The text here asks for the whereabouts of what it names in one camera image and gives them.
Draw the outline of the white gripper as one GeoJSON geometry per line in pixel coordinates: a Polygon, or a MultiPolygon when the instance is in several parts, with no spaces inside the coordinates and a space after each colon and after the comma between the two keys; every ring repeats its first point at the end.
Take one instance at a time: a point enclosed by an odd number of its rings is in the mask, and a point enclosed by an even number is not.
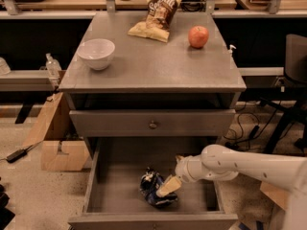
{"type": "Polygon", "coordinates": [[[205,169],[201,162],[200,155],[176,155],[176,160],[176,175],[169,175],[158,188],[156,195],[159,197],[167,196],[168,194],[178,190],[181,187],[182,182],[192,183],[203,179],[205,169]]]}

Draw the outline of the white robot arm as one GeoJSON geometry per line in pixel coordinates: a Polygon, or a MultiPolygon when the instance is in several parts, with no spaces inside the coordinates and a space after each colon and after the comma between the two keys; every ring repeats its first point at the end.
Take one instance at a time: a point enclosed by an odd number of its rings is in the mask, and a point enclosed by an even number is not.
{"type": "Polygon", "coordinates": [[[170,175],[156,194],[166,196],[181,183],[199,180],[227,181],[239,173],[288,191],[289,199],[281,230],[306,230],[307,158],[241,152],[221,145],[206,146],[201,154],[178,156],[175,175],[170,175]]]}

